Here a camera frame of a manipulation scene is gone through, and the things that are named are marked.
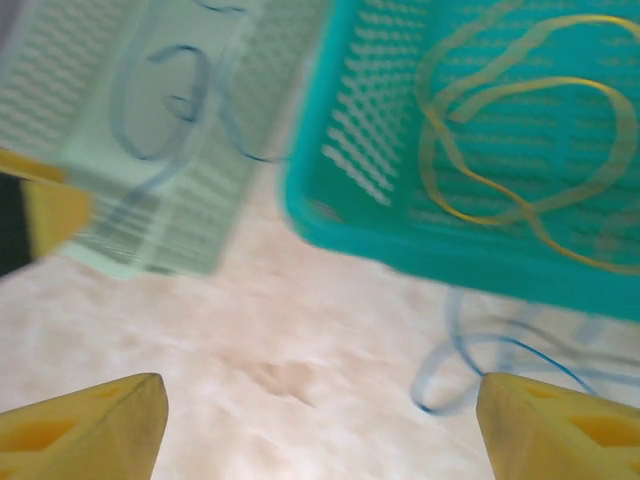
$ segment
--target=white floor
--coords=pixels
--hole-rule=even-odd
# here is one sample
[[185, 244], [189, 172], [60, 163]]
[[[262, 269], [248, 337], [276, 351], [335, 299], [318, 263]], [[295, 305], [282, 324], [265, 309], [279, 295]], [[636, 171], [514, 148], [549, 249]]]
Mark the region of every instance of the white floor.
[[[0, 411], [152, 371], [171, 410], [157, 480], [493, 478], [473, 408], [435, 418], [409, 398], [446, 287], [306, 245], [276, 185], [265, 167], [211, 278], [120, 283], [54, 257], [2, 281]], [[435, 391], [465, 372], [447, 363]]]

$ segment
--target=yellow rubber band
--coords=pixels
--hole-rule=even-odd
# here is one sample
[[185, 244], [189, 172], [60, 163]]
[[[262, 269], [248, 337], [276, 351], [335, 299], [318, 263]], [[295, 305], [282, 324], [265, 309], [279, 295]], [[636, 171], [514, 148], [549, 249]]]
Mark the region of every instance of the yellow rubber band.
[[[494, 18], [496, 18], [495, 12], [490, 20], [493, 21]], [[468, 31], [473, 30], [475, 33], [472, 35], [479, 33], [480, 30], [478, 30], [477, 25], [481, 23], [487, 25], [486, 28], [489, 28], [491, 25], [490, 21], [484, 21], [483, 23], [481, 20], [477, 20], [471, 24], [476, 27], [473, 29], [469, 28]], [[607, 85], [594, 82], [592, 80], [576, 77], [545, 77], [487, 89], [472, 96], [450, 115], [449, 118], [451, 120], [458, 123], [466, 123], [486, 105], [504, 96], [553, 88], [562, 85], [583, 85], [595, 88], [607, 96], [616, 114], [616, 139], [611, 148], [608, 161], [584, 184], [535, 203], [526, 201], [505, 186], [470, 170], [464, 161], [464, 157], [456, 144], [452, 132], [442, 120], [441, 112], [446, 112], [449, 105], [455, 101], [456, 98], [470, 89], [495, 80], [511, 66], [524, 59], [532, 49], [544, 42], [551, 33], [559, 29], [586, 23], [615, 24], [628, 30], [636, 37], [636, 39], [640, 40], [640, 25], [628, 20], [609, 15], [570, 15], [540, 22], [522, 38], [514, 42], [514, 44], [512, 44], [504, 54], [496, 58], [496, 60], [483, 70], [446, 87], [436, 95], [433, 101], [425, 102], [424, 97], [421, 96], [421, 92], [428, 91], [428, 89], [421, 86], [426, 84], [426, 82], [424, 79], [419, 78], [416, 81], [416, 95], [418, 96], [419, 105], [428, 119], [428, 124], [425, 125], [423, 132], [420, 148], [422, 180], [429, 196], [445, 211], [461, 218], [462, 220], [480, 225], [499, 226], [513, 223], [514, 221], [524, 218], [529, 222], [534, 233], [540, 238], [540, 240], [558, 253], [603, 270], [637, 275], [640, 274], [640, 266], [626, 266], [600, 261], [563, 247], [551, 238], [542, 222], [542, 219], [540, 218], [540, 213], [542, 212], [564, 208], [604, 192], [616, 180], [625, 174], [633, 161], [633, 157], [637, 150], [639, 125], [635, 109], [624, 95]], [[435, 66], [431, 68], [431, 74], [433, 73], [433, 70], [435, 70]], [[440, 192], [437, 184], [436, 170], [433, 163], [436, 141], [440, 141], [443, 144], [452, 163], [462, 173], [511, 198], [518, 204], [519, 209], [501, 215], [479, 217], [465, 214], [464, 212], [452, 207]]]
[[477, 20], [458, 28], [454, 33], [440, 40], [425, 54], [418, 66], [415, 84], [415, 95], [423, 108], [426, 108], [431, 103], [429, 84], [433, 72], [438, 64], [446, 58], [447, 54], [454, 48], [464, 45], [478, 33], [493, 26], [502, 17], [522, 6], [524, 2], [525, 0], [504, 0], [496, 3], [478, 17]]

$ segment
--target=light green plastic basket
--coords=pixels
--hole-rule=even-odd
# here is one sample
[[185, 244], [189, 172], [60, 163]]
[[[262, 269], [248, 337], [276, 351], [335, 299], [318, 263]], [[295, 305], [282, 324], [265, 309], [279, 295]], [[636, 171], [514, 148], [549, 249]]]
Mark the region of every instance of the light green plastic basket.
[[31, 3], [0, 63], [0, 144], [93, 194], [68, 253], [116, 277], [211, 272], [326, 1]]

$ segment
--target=plastic basket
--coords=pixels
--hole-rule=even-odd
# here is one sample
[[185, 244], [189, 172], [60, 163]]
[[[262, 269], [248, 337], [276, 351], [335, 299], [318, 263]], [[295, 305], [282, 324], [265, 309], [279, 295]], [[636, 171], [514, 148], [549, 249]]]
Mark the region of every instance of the plastic basket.
[[[562, 256], [524, 221], [488, 227], [460, 220], [425, 190], [418, 160], [425, 115], [415, 94], [423, 57], [496, 5], [508, 8], [439, 60], [427, 82], [434, 95], [479, 71], [539, 22], [579, 14], [640, 20], [638, 6], [615, 0], [335, 2], [288, 172], [286, 204], [294, 226], [315, 245], [409, 274], [639, 320], [637, 275]], [[610, 85], [638, 109], [639, 54], [633, 36], [613, 24], [559, 30], [451, 108], [483, 89], [565, 75]], [[615, 135], [609, 101], [576, 85], [502, 98], [464, 125], [445, 121], [473, 170], [530, 202], [585, 182], [606, 160]], [[460, 172], [441, 142], [433, 158], [440, 190], [459, 210], [491, 215], [515, 206]], [[572, 251], [638, 265], [639, 189], [636, 153], [609, 189], [542, 214], [542, 221]]]
[[209, 273], [326, 0], [31, 4], [0, 63], [0, 144], [93, 194], [67, 251], [117, 277]]

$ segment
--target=teal plastic basket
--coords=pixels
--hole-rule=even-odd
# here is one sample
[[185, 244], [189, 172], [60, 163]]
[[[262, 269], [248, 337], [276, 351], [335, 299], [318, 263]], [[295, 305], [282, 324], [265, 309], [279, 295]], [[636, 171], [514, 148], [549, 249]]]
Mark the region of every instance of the teal plastic basket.
[[[488, 227], [460, 220], [423, 186], [418, 69], [439, 40], [496, 5], [505, 8], [500, 19], [439, 61], [429, 77], [432, 92], [479, 71], [550, 18], [606, 14], [640, 21], [640, 5], [622, 0], [336, 1], [286, 182], [294, 226], [317, 246], [409, 274], [640, 320], [639, 276], [562, 256], [525, 221]], [[483, 89], [560, 75], [609, 85], [638, 110], [639, 58], [640, 44], [620, 26], [572, 26], [456, 99], [451, 110]], [[499, 99], [464, 125], [445, 121], [470, 168], [529, 202], [584, 183], [605, 163], [616, 135], [609, 100], [576, 85]], [[461, 173], [440, 143], [434, 164], [441, 191], [459, 210], [493, 215], [516, 206]], [[554, 240], [574, 252], [640, 265], [639, 193], [636, 153], [605, 192], [541, 218]]]

